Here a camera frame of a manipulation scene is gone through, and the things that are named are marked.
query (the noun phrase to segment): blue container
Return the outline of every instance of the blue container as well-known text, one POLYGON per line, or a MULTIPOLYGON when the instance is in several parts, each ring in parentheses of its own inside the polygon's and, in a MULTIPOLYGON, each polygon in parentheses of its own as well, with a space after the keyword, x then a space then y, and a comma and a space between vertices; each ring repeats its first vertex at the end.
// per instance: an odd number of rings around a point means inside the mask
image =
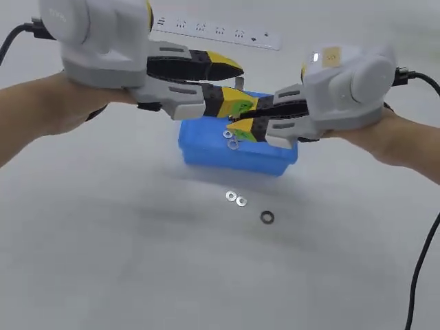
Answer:
MULTIPOLYGON (((249 93, 261 97, 267 94, 249 93)), ((298 144, 293 149, 270 146, 266 142, 239 142, 238 150, 228 148, 223 137, 229 120, 203 117, 182 120, 179 147, 190 165, 232 168, 280 176, 298 160, 298 144)))

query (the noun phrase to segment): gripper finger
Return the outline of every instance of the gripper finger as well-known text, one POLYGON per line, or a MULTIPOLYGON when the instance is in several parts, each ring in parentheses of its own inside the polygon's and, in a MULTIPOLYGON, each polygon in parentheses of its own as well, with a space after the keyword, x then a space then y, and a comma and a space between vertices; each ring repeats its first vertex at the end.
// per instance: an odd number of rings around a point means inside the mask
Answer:
POLYGON ((251 111, 258 100, 229 87, 151 76, 147 76, 143 87, 131 89, 130 92, 139 108, 153 111, 163 109, 173 120, 237 116, 241 112, 251 111))
POLYGON ((147 71, 150 76, 191 81, 219 81, 244 73, 237 62, 216 52, 188 49, 165 41, 151 42, 147 71))

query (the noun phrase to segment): power outlet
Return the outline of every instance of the power outlet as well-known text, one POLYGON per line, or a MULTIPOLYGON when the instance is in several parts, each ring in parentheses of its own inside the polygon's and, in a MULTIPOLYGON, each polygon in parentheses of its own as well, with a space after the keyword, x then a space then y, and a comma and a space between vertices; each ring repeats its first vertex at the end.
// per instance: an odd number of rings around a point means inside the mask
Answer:
POLYGON ((196 38, 235 43, 250 47, 280 50, 281 38, 279 35, 253 27, 233 27, 220 23, 206 22, 184 16, 158 14, 153 30, 193 36, 196 38))

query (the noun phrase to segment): white floor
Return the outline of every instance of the white floor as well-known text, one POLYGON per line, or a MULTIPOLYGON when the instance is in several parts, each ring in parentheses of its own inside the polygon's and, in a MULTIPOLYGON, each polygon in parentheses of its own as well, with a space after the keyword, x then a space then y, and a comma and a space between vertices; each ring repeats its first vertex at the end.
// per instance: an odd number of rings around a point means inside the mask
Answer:
MULTIPOLYGON (((297 83, 306 46, 321 40, 392 37, 402 66, 440 79, 440 8, 427 1, 155 0, 263 24, 282 33, 284 48, 153 38, 236 59, 254 91, 297 83)), ((35 3, 2 2, 0 39, 37 13, 35 3)), ((54 43, 20 36, 0 85, 59 63, 54 43)), ((421 82, 388 101, 440 125, 440 100, 421 82)), ((302 145, 279 179, 187 168, 177 132, 163 113, 115 105, 1 170, 0 329, 403 329, 413 267, 440 209, 437 186, 337 140, 302 145), (226 202, 231 188, 246 208, 226 202), (264 209, 274 225, 259 221, 264 209)), ((438 325, 439 260, 440 237, 420 277, 414 329, 438 325)))

